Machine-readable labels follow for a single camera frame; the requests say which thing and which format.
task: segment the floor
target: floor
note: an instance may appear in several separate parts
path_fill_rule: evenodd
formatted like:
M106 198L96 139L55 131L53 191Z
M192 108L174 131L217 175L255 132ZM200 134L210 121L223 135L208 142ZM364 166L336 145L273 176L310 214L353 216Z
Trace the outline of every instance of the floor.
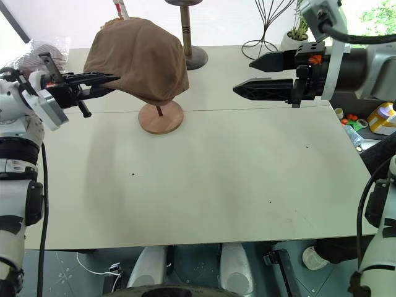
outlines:
M266 267L262 256L271 248L287 249L298 280L301 296L328 297L351 296L347 293L349 279L355 271L356 261L328 265L318 271L303 266L301 254L313 241L285 241L277 244L246 243L246 250L256 282L256 296L287 296L280 269ZM113 263L120 262L129 276L142 248L98 249L80 254L80 261L96 272L107 271ZM167 283L190 283L200 286L218 285L218 244L178 246L175 252L174 272ZM27 251L24 259L25 280L20 297L35 296L38 252ZM97 297L102 295L103 279L84 270L75 252L47 251L45 256L44 297Z

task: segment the white table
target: white table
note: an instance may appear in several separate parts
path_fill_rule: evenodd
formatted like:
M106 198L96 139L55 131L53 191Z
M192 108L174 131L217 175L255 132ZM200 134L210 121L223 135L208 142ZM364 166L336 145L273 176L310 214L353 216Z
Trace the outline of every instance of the white table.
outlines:
M91 118L69 110L70 123L46 133L47 249L356 233L369 174L331 107L240 98L232 86L258 72L245 69L237 47L205 50L209 63L189 72L191 89L177 99L186 112L174 132L146 133L143 103L114 92L88 102ZM73 70L86 52L71 51ZM218 85L206 69L222 73ZM40 232L41 223L28 228L27 249L38 248ZM365 222L364 232L374 228Z

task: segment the metal stand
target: metal stand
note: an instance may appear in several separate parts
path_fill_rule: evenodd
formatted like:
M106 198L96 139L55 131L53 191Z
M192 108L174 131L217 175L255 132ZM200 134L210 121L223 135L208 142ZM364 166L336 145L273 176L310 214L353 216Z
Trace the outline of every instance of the metal stand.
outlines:
M187 70L201 68L208 61L208 54L198 46L191 45L191 27L189 6L201 3L202 0L165 0L167 3L180 6L181 26L183 31L183 48L186 56Z
M286 249L272 251L264 256L264 262L267 266L279 264L283 281L285 282L287 295L289 297L301 297L301 293L296 281L296 275L291 266L289 253Z

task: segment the white wall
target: white wall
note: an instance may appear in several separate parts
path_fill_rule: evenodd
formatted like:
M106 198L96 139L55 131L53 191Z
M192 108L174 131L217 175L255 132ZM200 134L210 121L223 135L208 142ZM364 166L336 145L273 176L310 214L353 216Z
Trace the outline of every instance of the white wall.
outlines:
M116 17L112 0L3 0L28 36L71 37L71 48L89 48L100 26ZM130 16L149 19L181 38L179 7L165 0L124 0ZM191 7L194 45L241 45L262 35L254 0L204 0ZM293 23L293 6L267 32L279 44Z

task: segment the plastic bag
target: plastic bag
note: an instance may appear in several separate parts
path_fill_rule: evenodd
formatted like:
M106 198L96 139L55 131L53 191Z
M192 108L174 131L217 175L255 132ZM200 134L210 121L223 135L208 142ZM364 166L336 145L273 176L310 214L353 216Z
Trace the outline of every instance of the plastic bag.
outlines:
M66 63L69 57L70 38L56 37L51 41L30 40L27 43L27 51L7 63L8 67L19 69L29 75L35 70L44 70L46 67L38 56L42 53L50 53L55 65L62 73L67 72Z
M361 137L351 126L345 125L344 129L355 147L358 147L363 143L364 138Z

